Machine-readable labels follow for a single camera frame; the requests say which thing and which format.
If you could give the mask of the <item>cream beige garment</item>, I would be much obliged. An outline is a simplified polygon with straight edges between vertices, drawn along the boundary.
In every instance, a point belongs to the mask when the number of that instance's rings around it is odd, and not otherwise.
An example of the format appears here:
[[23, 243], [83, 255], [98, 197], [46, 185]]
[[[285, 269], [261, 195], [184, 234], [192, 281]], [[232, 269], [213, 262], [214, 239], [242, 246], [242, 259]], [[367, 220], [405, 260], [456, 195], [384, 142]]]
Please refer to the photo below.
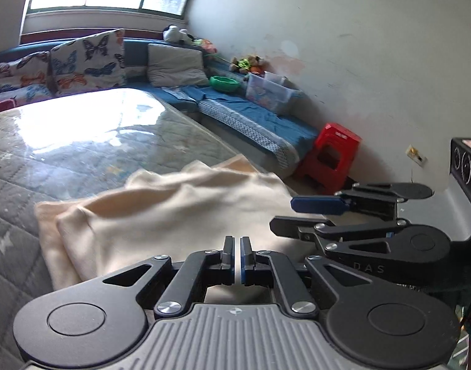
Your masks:
[[54, 289], [105, 276], [155, 255], [183, 261], [218, 249], [226, 236], [295, 261], [313, 244], [275, 236], [275, 216], [294, 216], [291, 194], [273, 173], [239, 154], [219, 165], [197, 160], [166, 175], [139, 170], [125, 185], [89, 198], [35, 206], [40, 247]]

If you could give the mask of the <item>red plastic stool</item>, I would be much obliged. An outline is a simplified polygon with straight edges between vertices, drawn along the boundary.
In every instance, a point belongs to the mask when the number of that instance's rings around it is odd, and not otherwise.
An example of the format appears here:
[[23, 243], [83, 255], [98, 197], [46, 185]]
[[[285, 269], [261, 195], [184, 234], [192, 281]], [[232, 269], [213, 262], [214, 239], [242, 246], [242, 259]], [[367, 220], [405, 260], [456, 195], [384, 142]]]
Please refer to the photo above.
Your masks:
[[344, 186], [361, 142], [351, 130], [327, 123], [294, 174], [317, 182], [326, 194], [333, 194]]

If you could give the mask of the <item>blue corner sofa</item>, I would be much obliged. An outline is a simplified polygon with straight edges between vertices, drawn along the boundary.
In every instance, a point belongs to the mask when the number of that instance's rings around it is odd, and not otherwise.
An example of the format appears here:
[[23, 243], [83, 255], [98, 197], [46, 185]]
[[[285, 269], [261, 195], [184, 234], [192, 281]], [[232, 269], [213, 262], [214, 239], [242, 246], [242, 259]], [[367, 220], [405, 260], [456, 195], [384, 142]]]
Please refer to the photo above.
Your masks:
[[127, 88], [140, 89], [171, 105], [233, 145], [269, 171], [289, 177], [312, 149], [318, 130], [291, 115], [275, 114], [243, 98], [211, 87], [154, 87], [148, 82], [148, 46], [155, 39], [124, 39]]

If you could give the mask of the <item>clear plastic storage box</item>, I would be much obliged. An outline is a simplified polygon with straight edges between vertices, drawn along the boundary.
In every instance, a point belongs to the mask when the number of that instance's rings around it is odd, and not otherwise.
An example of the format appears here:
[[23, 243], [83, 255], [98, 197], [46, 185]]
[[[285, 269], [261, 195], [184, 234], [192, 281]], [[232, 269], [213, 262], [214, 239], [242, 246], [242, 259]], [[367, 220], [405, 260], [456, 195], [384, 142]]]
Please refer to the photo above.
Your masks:
[[248, 74], [246, 99], [274, 114], [290, 114], [301, 97], [302, 92], [298, 89], [287, 88], [264, 77]]

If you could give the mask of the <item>colourful toy pile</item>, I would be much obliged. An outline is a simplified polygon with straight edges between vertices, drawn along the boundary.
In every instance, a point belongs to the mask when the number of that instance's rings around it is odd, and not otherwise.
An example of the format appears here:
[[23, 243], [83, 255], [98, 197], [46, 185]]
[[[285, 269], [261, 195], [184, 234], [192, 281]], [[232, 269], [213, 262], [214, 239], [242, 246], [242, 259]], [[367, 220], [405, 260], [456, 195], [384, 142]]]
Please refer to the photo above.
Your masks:
[[249, 54], [242, 58], [233, 57], [225, 59], [219, 53], [216, 46], [208, 39], [195, 39], [194, 45], [202, 48], [206, 56], [212, 61], [225, 64], [231, 73], [263, 75], [266, 62], [258, 55]]

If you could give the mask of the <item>green plastic bowl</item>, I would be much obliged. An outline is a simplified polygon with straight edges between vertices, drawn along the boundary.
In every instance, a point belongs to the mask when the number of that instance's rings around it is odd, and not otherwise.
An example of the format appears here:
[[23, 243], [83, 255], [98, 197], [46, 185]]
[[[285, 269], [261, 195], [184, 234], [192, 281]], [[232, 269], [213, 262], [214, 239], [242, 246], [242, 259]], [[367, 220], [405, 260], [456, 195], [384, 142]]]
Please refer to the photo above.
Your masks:
[[223, 76], [211, 76], [210, 86], [214, 90], [225, 94], [232, 94], [240, 88], [240, 84], [237, 80]]

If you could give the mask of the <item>grey quilted star table cover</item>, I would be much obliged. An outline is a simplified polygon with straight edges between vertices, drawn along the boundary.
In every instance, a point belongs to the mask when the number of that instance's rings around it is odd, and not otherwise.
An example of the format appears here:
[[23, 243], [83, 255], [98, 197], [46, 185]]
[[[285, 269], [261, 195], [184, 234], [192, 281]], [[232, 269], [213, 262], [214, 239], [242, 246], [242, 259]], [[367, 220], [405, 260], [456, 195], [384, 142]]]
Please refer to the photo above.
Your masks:
[[51, 291], [34, 208], [96, 195], [139, 169], [165, 174], [236, 149], [134, 88], [48, 99], [0, 113], [0, 369], [21, 367], [16, 312]]

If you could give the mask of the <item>grey plain cushion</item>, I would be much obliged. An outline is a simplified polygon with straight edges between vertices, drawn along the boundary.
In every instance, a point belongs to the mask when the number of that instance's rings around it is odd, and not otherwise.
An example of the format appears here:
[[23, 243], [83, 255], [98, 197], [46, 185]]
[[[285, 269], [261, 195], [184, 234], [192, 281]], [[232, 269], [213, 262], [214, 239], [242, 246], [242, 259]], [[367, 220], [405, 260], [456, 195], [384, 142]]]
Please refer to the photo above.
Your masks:
[[148, 45], [147, 76], [154, 87], [205, 86], [203, 54], [192, 48], [164, 44]]

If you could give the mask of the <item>large butterfly print cushion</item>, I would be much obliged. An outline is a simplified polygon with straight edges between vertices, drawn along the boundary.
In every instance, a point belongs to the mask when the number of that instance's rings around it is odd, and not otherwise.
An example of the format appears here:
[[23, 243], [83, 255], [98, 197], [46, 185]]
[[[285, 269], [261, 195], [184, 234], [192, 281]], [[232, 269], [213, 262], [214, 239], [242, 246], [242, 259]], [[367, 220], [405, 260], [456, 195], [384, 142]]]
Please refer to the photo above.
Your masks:
[[62, 43], [50, 52], [51, 74], [61, 96], [126, 84], [123, 29]]

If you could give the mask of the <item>white plush toy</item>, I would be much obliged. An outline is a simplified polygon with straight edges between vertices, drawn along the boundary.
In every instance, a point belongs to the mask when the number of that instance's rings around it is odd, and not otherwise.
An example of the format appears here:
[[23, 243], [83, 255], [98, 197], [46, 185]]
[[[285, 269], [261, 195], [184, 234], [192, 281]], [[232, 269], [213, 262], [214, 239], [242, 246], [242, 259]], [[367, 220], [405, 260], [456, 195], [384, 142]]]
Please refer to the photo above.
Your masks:
[[163, 30], [163, 39], [167, 43], [193, 45], [194, 37], [189, 34], [185, 28], [179, 28], [176, 25], [169, 25]]

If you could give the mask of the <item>small butterfly print cushion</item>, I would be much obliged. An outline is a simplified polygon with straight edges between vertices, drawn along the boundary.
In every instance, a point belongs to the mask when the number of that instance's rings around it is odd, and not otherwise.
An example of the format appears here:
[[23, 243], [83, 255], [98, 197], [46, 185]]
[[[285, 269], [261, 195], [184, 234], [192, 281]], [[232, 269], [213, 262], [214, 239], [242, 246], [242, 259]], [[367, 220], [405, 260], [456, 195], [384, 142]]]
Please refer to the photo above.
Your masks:
[[0, 63], [0, 100], [13, 99], [17, 106], [52, 99], [48, 86], [49, 52], [28, 54]]

